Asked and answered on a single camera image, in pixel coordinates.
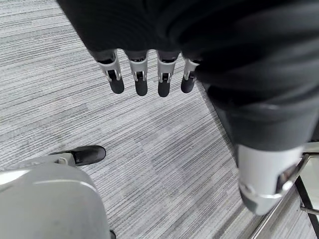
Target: gray carpet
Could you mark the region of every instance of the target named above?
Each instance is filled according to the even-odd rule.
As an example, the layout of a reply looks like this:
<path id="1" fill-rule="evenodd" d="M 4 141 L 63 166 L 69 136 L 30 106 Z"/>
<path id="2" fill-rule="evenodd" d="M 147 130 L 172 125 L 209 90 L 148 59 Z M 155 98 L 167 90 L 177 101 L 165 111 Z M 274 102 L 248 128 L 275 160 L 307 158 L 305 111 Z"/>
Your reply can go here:
<path id="1" fill-rule="evenodd" d="M 241 202 L 235 163 L 202 89 L 181 92 L 182 58 L 169 96 L 160 98 L 151 51 L 149 92 L 139 97 L 119 51 L 126 88 L 115 95 L 51 0 L 0 2 L 0 52 L 2 167 L 99 144 L 106 159 L 82 169 L 97 185 L 119 239 L 245 239 L 253 233 L 262 218 Z"/>

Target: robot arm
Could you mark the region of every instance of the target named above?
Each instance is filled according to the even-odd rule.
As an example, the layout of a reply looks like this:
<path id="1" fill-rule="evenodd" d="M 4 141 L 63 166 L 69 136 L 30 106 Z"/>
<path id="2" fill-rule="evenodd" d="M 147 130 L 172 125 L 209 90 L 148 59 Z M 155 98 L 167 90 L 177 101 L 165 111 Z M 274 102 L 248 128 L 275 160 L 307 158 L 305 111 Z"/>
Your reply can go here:
<path id="1" fill-rule="evenodd" d="M 267 213 L 292 186 L 318 121 L 319 2 L 282 0 L 57 0 L 113 92 L 124 90 L 125 50 L 140 96 L 147 50 L 158 51 L 159 95 L 178 54 L 181 89 L 194 80 L 230 125 L 245 205 Z"/>

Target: black fabric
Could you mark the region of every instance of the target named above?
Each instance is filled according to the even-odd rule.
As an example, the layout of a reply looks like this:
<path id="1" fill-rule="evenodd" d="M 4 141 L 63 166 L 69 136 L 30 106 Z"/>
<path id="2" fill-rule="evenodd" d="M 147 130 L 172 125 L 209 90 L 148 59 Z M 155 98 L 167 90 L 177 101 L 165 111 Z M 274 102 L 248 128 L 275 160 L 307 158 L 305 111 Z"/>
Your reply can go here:
<path id="1" fill-rule="evenodd" d="M 95 58 L 181 51 L 225 111 L 235 143 L 285 150 L 310 139 L 319 105 L 317 0 L 58 0 Z"/>

